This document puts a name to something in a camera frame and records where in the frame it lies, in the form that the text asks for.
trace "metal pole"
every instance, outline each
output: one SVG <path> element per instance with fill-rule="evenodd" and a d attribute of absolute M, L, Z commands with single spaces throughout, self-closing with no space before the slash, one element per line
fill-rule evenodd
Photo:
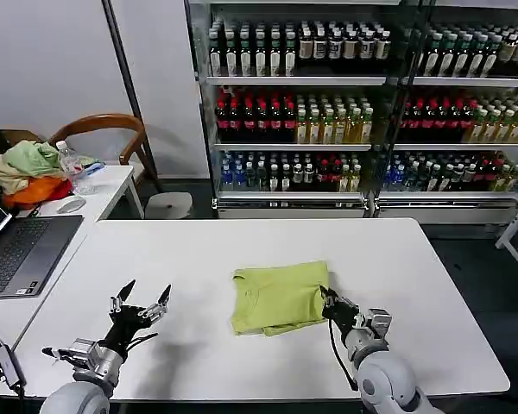
<path fill-rule="evenodd" d="M 144 123 L 142 119 L 142 113 L 140 112 L 140 105 L 138 105 L 138 99 L 136 99 L 135 86 L 132 84 L 132 77 L 130 76 L 127 56 L 124 54 L 123 42 L 121 40 L 121 35 L 119 34 L 117 19 L 115 18 L 113 6 L 111 6 L 111 0 L 102 0 L 102 6 L 104 6 L 105 20 L 107 21 L 108 28 L 110 29 L 111 41 L 113 42 L 113 48 L 115 49 L 115 55 L 117 56 L 117 63 L 119 64 L 119 70 L 121 71 L 121 76 L 123 78 L 124 88 L 127 91 L 127 96 L 129 97 L 130 108 L 132 109 L 133 115 L 142 121 L 142 123 Z M 154 155 L 152 154 L 152 148 L 149 146 L 147 135 L 143 146 L 144 152 L 148 156 L 149 163 L 154 169 L 155 175 L 157 175 Z"/>

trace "laptop keyboard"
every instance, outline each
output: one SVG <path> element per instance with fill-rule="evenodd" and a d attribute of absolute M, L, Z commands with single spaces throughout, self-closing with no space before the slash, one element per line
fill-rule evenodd
<path fill-rule="evenodd" d="M 6 289 L 49 224 L 48 220 L 28 220 L 17 226 L 10 242 L 0 251 L 0 292 Z"/>

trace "beige cloth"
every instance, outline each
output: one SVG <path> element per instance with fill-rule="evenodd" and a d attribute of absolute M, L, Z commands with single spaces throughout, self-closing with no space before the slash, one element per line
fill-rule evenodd
<path fill-rule="evenodd" d="M 62 171 L 47 173 L 44 176 L 56 177 L 58 179 L 65 178 L 65 174 Z M 10 196 L 18 191 L 25 190 L 28 187 L 29 177 L 30 176 L 28 174 L 5 163 L 0 154 L 0 186 L 2 187 L 4 194 Z"/>

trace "green cloth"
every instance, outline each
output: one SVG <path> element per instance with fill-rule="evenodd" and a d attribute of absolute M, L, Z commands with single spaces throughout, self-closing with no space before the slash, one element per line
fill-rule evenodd
<path fill-rule="evenodd" d="M 20 141 L 3 154 L 2 160 L 31 177 L 61 172 L 58 150 L 47 142 Z"/>
<path fill-rule="evenodd" d="M 324 299 L 319 286 L 329 287 L 328 266 L 312 261 L 287 267 L 238 269 L 232 327 L 237 334 L 272 336 L 323 322 Z"/>

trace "white stool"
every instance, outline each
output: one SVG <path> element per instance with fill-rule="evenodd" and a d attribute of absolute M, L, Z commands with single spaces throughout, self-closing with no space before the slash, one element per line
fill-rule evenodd
<path fill-rule="evenodd" d="M 144 217 L 146 220 L 179 220 L 190 214 L 192 194 L 163 192 L 149 198 Z"/>

